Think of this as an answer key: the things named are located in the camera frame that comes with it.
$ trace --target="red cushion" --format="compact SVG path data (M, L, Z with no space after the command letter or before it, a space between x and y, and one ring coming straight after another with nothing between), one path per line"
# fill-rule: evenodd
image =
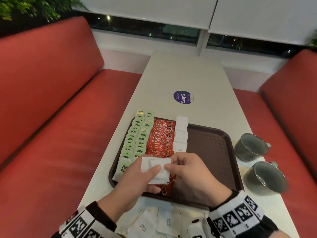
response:
M303 50L261 91L317 180L317 54Z
M0 39L0 164L104 65L83 17Z
M0 172L1 237L51 237L77 209L140 78L103 69Z
M234 89L252 132L272 145L266 161L276 161L287 178L289 191L282 198L300 237L315 237L317 185L274 119L260 94Z

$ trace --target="black and white wristband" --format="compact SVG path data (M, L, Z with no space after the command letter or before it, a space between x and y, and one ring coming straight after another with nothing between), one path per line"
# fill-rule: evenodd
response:
M62 238L118 237L96 220L84 206L60 226L59 234Z
M227 203L211 211L209 218L209 223L212 222L210 226L213 233L218 233L215 234L216 237L220 237L220 235L224 238L242 237L240 234L256 233L264 228L267 230L265 233L270 235L278 230L276 225L264 216L261 208L243 190Z

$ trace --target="person's left hand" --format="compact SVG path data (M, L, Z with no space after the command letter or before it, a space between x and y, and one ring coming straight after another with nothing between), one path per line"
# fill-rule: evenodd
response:
M149 185L149 182L160 172L161 166L156 165L142 173L141 161L140 156L126 169L114 190L98 201L99 207L115 223L123 213L133 208L143 192L159 193L161 191L161 188Z

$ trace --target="person's right hand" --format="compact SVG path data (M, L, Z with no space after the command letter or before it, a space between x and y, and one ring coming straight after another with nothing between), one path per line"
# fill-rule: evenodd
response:
M216 180L198 155L176 152L171 159L172 164L165 164L164 168L181 177L209 206L221 204L232 194L229 188Z

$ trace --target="purple circular sticker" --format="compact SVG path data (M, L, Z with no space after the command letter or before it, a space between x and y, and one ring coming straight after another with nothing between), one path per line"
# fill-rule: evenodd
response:
M174 99L179 103L189 104L191 103L191 93L187 91L174 92Z

